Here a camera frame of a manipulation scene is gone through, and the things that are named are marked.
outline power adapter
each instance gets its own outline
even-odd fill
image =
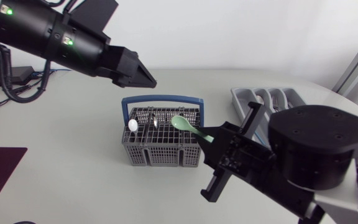
[[[25,67],[12,67],[12,84],[14,85],[26,85],[31,81],[31,74],[34,69],[31,66]]]

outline cutlery basket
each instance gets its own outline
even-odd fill
[[[135,107],[128,113],[129,103],[149,101],[172,101],[191,103],[198,108],[155,108]],[[172,117],[185,117],[194,127],[204,126],[204,101],[199,98],[175,95],[144,95],[123,98],[121,101],[124,115],[122,144],[133,166],[197,167],[201,148],[195,135],[180,131],[171,125]],[[131,132],[128,121],[134,119],[138,130]]]

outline green spoon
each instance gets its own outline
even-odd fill
[[[190,131],[192,133],[197,134],[199,137],[202,137],[203,139],[207,140],[208,142],[214,141],[214,138],[212,136],[209,136],[207,134],[202,133],[201,131],[198,131],[196,128],[194,128],[189,121],[182,117],[182,116],[174,116],[171,119],[171,124],[176,129],[182,130],[182,131]]]

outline white table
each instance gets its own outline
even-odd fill
[[[217,203],[207,202],[200,190],[213,170],[202,163],[203,156],[198,168],[132,167],[121,144],[121,99],[149,94],[203,98],[205,126],[219,126],[241,123],[232,87],[286,86],[308,104],[358,115],[351,101],[274,73],[151,72],[158,81],[155,89],[119,88],[105,78],[60,72],[35,102],[1,107],[0,146],[29,150],[0,193],[0,223],[297,223],[296,216],[235,177]],[[332,222],[327,216],[323,220]]]

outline gray cutlery tray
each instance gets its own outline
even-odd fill
[[[262,97],[264,106],[266,108],[266,113],[264,118],[259,123],[252,139],[267,147],[270,147],[269,139],[267,136],[269,118],[272,113],[275,113],[272,97],[277,98],[277,106],[279,111],[287,110],[288,108],[296,106],[306,105],[302,97],[292,88],[232,88],[231,93],[233,105],[241,121],[246,118],[247,113],[250,110],[248,103],[251,101],[261,103],[257,96]]]

